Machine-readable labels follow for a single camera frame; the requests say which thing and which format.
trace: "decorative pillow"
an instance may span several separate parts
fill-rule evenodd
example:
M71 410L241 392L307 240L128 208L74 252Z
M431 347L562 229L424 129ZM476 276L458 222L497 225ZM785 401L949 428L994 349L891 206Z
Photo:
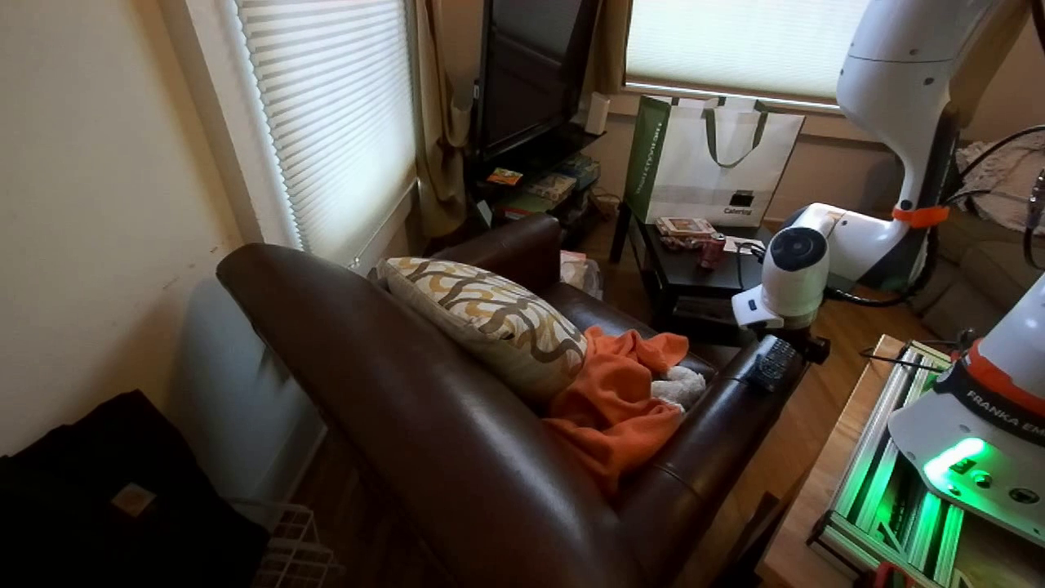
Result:
M481 355L537 410L548 410L586 361L583 330L503 276L439 258L389 258L380 276L391 299Z

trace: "floor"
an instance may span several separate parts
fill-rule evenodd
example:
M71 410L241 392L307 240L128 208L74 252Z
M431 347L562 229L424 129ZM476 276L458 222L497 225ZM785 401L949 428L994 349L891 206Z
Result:
M625 308L627 313L649 322L653 308L642 291L635 255L627 252L616 264L608 263L610 232L613 213L599 213L591 232L583 240L583 252L588 252L599 263L603 299ZM787 496L804 479L835 415L844 411L850 390L855 386L859 371L864 363L864 354L875 347L880 335L938 343L906 308L825 305L812 335L830 340L830 361L808 373L808 380L787 401L782 421L768 434L760 454L749 463L735 493L720 510L712 534L689 555L680 585L712 585L712 580L729 561L735 542L741 539L741 528L752 524L760 496Z

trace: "wall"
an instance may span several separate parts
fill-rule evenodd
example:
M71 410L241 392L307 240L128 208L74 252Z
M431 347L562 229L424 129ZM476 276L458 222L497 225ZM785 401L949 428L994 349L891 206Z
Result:
M7 0L0 79L0 454L144 390L280 493L315 415L212 280L241 234L158 0Z
M1026 26L985 87L967 138L1006 138L1013 132L1043 126L1043 96L1045 56L1032 26ZM638 101L630 96L613 97L608 135L588 148L588 155L601 161L601 200L620 204L625 196L635 104ZM808 204L835 204L868 213L883 206L888 208L896 204L896 189L898 164L884 148L864 140L859 132L839 120L808 117L804 138L787 161L768 219L782 222Z

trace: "orange cloth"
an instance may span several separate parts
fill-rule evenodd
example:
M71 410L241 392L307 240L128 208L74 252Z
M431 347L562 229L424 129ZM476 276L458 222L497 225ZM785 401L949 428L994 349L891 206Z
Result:
M603 493L647 463L683 421L683 411L649 396L653 380L689 349L685 336L608 336L586 330L586 367L554 398L547 424L579 454Z

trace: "white window blind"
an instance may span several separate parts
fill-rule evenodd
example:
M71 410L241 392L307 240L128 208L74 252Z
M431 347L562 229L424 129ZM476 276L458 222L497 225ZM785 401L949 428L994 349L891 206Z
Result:
M415 182L406 0L237 0L303 250L352 263Z
M630 85L832 104L868 0L635 0Z

